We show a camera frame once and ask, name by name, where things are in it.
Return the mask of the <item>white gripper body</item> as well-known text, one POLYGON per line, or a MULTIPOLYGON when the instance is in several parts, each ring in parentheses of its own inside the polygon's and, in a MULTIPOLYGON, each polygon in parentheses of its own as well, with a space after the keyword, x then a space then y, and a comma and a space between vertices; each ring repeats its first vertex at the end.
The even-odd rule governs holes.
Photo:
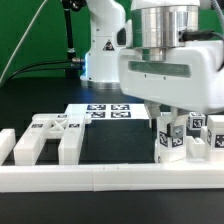
POLYGON ((137 49, 118 56, 120 87, 124 94, 204 114, 224 111, 224 44, 189 41, 171 48, 164 62, 142 59, 137 49))

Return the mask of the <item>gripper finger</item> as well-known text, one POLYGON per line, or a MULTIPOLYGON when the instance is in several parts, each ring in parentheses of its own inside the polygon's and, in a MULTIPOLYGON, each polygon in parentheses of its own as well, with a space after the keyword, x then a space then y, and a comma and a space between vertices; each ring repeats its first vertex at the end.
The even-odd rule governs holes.
POLYGON ((172 107, 171 118, 167 124, 167 134, 172 138, 181 138, 184 135, 184 125, 188 117, 188 111, 172 107))
POLYGON ((145 100, 144 106, 145 106, 147 115, 149 117, 149 127, 152 128, 153 120, 161 116, 161 111, 160 111, 161 104, 150 101, 150 100, 145 100))

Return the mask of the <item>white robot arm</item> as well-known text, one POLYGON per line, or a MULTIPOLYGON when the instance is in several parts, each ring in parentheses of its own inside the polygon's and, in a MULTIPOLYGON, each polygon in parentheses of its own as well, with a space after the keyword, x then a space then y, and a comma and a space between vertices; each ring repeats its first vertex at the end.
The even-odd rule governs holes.
POLYGON ((160 106, 178 112, 224 111, 224 42, 198 29, 200 0, 132 0, 131 19, 114 0, 87 0, 91 47, 82 80, 120 87, 145 101, 149 116, 160 106))

